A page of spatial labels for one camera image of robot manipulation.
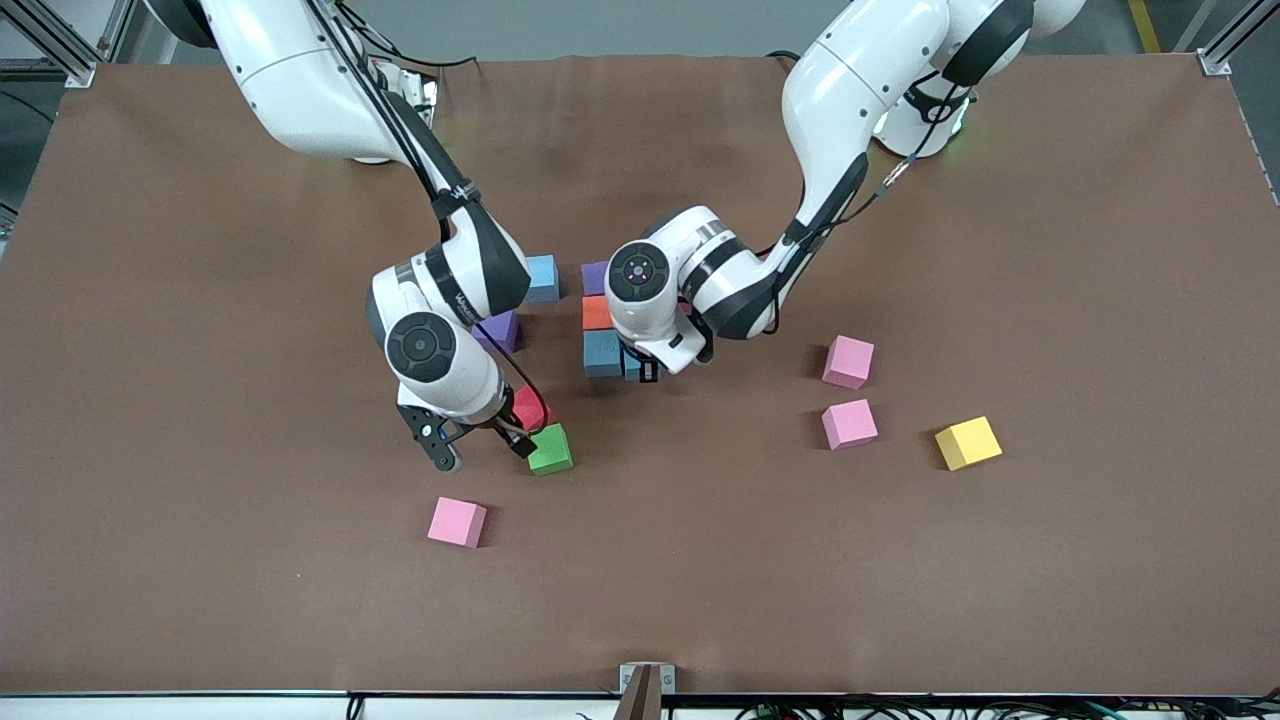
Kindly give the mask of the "green foam cube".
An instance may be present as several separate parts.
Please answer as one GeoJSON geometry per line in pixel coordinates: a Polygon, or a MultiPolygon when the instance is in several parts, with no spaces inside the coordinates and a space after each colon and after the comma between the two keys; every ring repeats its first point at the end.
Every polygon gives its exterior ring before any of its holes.
{"type": "Polygon", "coordinates": [[[550,424],[531,439],[536,448],[529,455],[527,465],[535,475],[544,477],[573,466],[568,437],[562,424],[550,424]]]}

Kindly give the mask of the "red foam cube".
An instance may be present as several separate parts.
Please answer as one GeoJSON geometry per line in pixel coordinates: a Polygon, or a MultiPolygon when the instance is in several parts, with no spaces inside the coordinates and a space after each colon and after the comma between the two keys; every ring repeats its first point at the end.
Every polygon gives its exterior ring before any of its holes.
{"type": "Polygon", "coordinates": [[[513,414],[526,430],[538,430],[557,423],[554,411],[549,406],[543,407],[543,401],[531,386],[524,386],[515,392],[513,414]]]}

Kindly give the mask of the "pink foam cube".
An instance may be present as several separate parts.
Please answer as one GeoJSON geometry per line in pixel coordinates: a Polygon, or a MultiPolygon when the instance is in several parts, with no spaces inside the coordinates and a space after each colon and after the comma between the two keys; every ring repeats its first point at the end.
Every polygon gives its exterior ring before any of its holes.
{"type": "Polygon", "coordinates": [[[876,346],[863,340],[837,334],[832,341],[822,372],[824,383],[860,389],[870,377],[876,346]]]}
{"type": "Polygon", "coordinates": [[[431,515],[428,538],[475,550],[480,546],[486,515],[488,509],[480,503],[440,497],[431,515]]]}
{"type": "Polygon", "coordinates": [[[865,445],[879,437],[872,405],[865,398],[828,406],[820,420],[832,451],[865,445]]]}

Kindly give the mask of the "yellow foam cube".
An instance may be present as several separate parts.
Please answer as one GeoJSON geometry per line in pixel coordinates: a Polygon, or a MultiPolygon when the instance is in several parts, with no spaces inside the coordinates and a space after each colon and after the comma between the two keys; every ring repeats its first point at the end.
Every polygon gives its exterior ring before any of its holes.
{"type": "Polygon", "coordinates": [[[984,462],[1002,454],[987,416],[946,427],[934,434],[934,442],[950,471],[984,462]]]}

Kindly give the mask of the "brown table mat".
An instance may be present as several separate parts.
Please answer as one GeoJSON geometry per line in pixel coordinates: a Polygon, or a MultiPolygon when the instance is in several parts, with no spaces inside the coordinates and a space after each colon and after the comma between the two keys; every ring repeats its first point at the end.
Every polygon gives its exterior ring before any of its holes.
{"type": "Polygon", "coordinates": [[[780,332],[640,386],[579,265],[797,205],[769,59],[445,74],[436,131],[563,299],[518,361],[573,468],[440,473],[366,327],[438,233],[403,167],[292,152],[224,67],[61,101],[0,263],[0,691],[1253,694],[1280,685],[1280,206],[1188,56],[1021,56],[838,228],[780,332]],[[824,383],[837,334],[876,346],[824,383]],[[879,437],[832,451],[865,398],[879,437]],[[987,416],[957,471],[934,434],[987,416]],[[436,500],[488,509],[475,550],[436,500]]]}

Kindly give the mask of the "silver base connector plate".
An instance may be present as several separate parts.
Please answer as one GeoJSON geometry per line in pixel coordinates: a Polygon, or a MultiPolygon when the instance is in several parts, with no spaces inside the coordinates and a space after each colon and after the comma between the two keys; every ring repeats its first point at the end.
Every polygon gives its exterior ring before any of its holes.
{"type": "Polygon", "coordinates": [[[389,92],[402,97],[422,119],[433,127],[438,100],[438,78],[417,70],[406,69],[393,61],[376,61],[389,92]]]}

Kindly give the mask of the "silver table edge bracket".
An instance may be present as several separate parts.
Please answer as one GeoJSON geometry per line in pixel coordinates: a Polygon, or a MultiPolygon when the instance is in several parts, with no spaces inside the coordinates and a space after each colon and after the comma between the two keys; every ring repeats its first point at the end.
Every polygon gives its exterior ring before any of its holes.
{"type": "Polygon", "coordinates": [[[613,720],[663,720],[663,700],[676,693],[672,664],[631,662],[620,666],[620,701],[613,720]]]}

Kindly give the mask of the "aluminium frame post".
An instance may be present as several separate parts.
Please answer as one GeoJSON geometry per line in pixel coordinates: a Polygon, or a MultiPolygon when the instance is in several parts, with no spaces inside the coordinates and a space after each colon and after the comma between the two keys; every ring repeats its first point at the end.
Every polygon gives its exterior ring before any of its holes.
{"type": "Polygon", "coordinates": [[[0,15],[67,77],[67,87],[88,88],[99,51],[45,0],[0,0],[0,15]]]}
{"type": "Polygon", "coordinates": [[[1230,59],[1272,18],[1280,17],[1280,0],[1245,0],[1242,9],[1208,41],[1196,50],[1206,76],[1230,76],[1230,59]]]}

